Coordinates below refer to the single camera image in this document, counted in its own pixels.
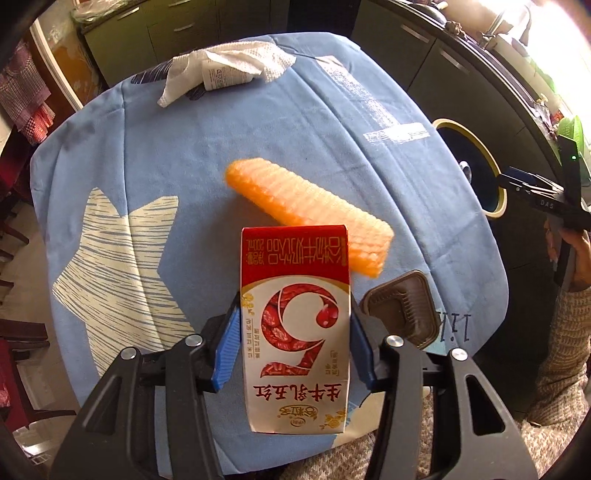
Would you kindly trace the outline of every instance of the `brown plastic container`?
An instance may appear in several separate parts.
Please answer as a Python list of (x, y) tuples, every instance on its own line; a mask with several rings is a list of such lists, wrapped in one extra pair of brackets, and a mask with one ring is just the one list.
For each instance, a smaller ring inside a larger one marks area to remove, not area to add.
[(433, 343), (441, 320), (435, 311), (427, 277), (420, 270), (369, 290), (361, 300), (361, 310), (379, 318), (392, 335), (400, 335), (418, 348)]

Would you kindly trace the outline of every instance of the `gold logo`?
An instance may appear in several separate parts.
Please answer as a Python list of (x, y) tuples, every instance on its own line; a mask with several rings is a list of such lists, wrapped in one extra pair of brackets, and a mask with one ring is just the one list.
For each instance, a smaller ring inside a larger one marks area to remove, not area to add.
[(278, 419), (281, 417), (288, 417), (291, 425), (294, 427), (301, 427), (306, 423), (304, 417), (315, 420), (318, 418), (318, 408), (311, 405), (287, 405), (279, 409)]

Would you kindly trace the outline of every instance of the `red checkered cloth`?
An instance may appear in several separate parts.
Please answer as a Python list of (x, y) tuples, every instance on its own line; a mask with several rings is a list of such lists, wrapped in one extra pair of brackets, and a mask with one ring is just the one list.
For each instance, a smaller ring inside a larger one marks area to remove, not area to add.
[(43, 142), (47, 138), (47, 129), (53, 125), (56, 114), (45, 102), (35, 111), (21, 133), (31, 145)]
[(32, 144), (47, 137), (55, 114), (45, 104), (50, 91), (39, 75), (31, 52), (22, 40), (0, 72), (0, 105)]

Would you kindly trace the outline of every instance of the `red and white milk carton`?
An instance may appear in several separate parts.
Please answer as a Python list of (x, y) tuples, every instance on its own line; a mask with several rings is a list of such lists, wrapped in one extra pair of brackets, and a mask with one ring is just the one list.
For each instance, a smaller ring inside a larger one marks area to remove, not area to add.
[(344, 225), (245, 228), (242, 353), (253, 432), (341, 433), (349, 392)]

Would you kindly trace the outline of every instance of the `paper towel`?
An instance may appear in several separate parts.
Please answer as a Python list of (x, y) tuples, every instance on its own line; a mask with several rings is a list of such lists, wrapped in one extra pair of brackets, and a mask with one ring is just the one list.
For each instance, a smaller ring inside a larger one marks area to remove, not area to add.
[(194, 50), (173, 58), (158, 104), (170, 105), (190, 89), (204, 83), (206, 90), (279, 78), (296, 61), (293, 55), (265, 41), (240, 41)]

